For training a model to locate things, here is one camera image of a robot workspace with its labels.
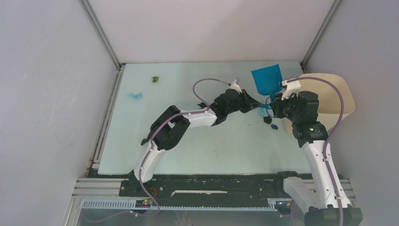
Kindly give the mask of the blue hand brush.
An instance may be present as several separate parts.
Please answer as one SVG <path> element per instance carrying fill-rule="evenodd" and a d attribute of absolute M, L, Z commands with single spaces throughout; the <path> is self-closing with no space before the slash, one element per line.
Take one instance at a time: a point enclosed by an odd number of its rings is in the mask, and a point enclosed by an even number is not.
<path fill-rule="evenodd" d="M 272 118 L 275 118 L 274 113 L 272 112 L 272 109 L 270 107 L 270 103 L 271 103 L 271 98 L 270 96 L 268 96 L 265 100 L 265 104 L 262 105 L 260 108 L 265 108 L 266 109 L 266 116 L 270 116 Z"/>

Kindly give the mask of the blue dustpan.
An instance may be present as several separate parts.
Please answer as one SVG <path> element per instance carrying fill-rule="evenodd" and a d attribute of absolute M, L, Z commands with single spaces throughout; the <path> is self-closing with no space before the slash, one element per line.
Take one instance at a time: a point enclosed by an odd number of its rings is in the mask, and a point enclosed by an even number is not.
<path fill-rule="evenodd" d="M 258 94 L 270 97 L 273 102 L 281 92 L 282 74 L 279 64 L 251 71 Z"/>

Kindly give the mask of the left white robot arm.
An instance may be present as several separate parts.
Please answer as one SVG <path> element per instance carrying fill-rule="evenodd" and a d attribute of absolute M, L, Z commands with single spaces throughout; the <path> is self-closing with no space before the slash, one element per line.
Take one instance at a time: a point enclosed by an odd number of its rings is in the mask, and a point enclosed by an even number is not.
<path fill-rule="evenodd" d="M 227 89 L 213 103 L 201 103 L 199 110 L 184 111 L 171 105 L 150 126 L 150 132 L 141 141 L 147 144 L 147 150 L 141 162 L 130 172 L 130 189 L 137 196 L 147 194 L 148 181 L 166 151 L 177 146 L 188 129 L 200 126 L 216 126 L 234 112 L 247 113 L 262 106 L 262 103 L 252 98 L 244 89 L 237 91 Z"/>

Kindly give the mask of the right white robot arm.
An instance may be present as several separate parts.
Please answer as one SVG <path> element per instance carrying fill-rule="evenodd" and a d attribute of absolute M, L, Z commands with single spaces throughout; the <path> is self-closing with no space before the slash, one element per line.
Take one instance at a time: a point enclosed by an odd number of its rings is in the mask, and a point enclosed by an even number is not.
<path fill-rule="evenodd" d="M 362 211 L 353 207 L 340 183 L 327 143 L 327 130 L 317 120 L 318 95 L 300 91 L 285 97 L 278 93 L 270 106 L 277 118 L 292 123 L 292 133 L 306 157 L 315 185 L 313 192 L 299 177 L 282 178 L 273 185 L 275 194 L 290 195 L 304 213 L 307 226 L 360 225 Z"/>

